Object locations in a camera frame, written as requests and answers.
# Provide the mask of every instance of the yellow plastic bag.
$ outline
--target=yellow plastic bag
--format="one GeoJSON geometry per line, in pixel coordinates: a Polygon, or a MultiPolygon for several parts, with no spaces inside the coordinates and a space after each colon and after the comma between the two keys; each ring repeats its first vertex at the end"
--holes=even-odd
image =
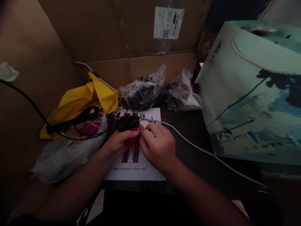
{"type": "MultiPolygon", "coordinates": [[[[76,118],[88,106],[101,105],[107,115],[115,110],[118,104],[116,93],[92,72],[88,73],[88,79],[91,82],[70,89],[64,94],[59,106],[53,110],[47,119],[51,125],[76,118]]],[[[53,139],[55,136],[56,134],[50,136],[46,132],[46,125],[43,126],[40,132],[41,139],[53,139]]]]}

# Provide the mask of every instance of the white paper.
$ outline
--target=white paper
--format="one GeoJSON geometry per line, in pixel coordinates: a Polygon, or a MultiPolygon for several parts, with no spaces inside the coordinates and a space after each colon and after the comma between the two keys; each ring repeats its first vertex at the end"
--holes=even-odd
{"type": "Polygon", "coordinates": [[[156,7],[154,38],[178,39],[184,9],[156,7]]]}
{"type": "MultiPolygon", "coordinates": [[[[138,112],[138,115],[145,118],[153,118],[161,121],[160,108],[151,108],[147,111],[138,112]]],[[[140,124],[146,127],[148,124],[154,123],[140,119],[140,124]]],[[[149,161],[145,158],[141,148],[139,149],[138,157],[132,151],[129,155],[120,156],[114,163],[112,169],[108,173],[105,180],[166,180],[165,177],[156,170],[149,161]]]]}
{"type": "Polygon", "coordinates": [[[14,81],[19,75],[13,67],[9,66],[7,63],[0,64],[0,79],[7,82],[14,81]]]}

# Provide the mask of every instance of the black items in plastic bag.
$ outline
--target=black items in plastic bag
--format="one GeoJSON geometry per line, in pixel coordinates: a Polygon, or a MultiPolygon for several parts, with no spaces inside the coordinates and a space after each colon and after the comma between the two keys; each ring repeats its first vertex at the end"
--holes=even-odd
{"type": "Polygon", "coordinates": [[[125,87],[120,87],[119,105],[133,111],[148,110],[166,95],[164,86],[166,66],[155,73],[140,77],[125,87]]]}

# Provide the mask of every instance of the diagram on paper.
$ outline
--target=diagram on paper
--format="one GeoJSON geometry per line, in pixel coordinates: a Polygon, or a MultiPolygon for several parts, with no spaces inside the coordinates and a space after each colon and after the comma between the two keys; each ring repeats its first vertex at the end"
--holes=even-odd
{"type": "MultiPolygon", "coordinates": [[[[151,108],[147,111],[138,112],[140,117],[161,121],[160,108],[151,108]]],[[[140,124],[146,127],[154,121],[140,119],[140,124]]],[[[105,180],[166,180],[145,158],[141,147],[127,150],[114,163],[105,180]]]]}

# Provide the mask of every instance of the table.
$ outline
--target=table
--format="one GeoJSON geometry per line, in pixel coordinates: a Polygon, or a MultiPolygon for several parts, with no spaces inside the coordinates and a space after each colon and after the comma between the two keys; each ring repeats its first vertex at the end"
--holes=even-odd
{"type": "MultiPolygon", "coordinates": [[[[182,133],[185,138],[187,138],[195,145],[203,148],[204,150],[213,153],[201,110],[171,112],[168,110],[167,104],[165,102],[160,102],[154,107],[160,107],[162,121],[175,124],[174,127],[178,129],[178,131],[182,133]]],[[[112,122],[114,119],[115,118],[112,114],[108,116],[110,129],[105,141],[114,132],[114,130],[112,129],[112,122]]],[[[194,148],[182,138],[180,138],[172,128],[167,128],[175,137],[177,157],[193,172],[201,176],[229,199],[254,199],[252,194],[257,192],[257,190],[253,182],[237,175],[236,173],[222,165],[220,162],[218,162],[212,156],[209,156],[208,154],[205,154],[200,150],[194,148]]],[[[241,173],[255,180],[262,181],[256,163],[230,158],[221,159],[241,173]]],[[[103,182],[102,188],[111,190],[164,194],[177,193],[177,190],[169,181],[159,182],[107,180],[103,182]]]]}

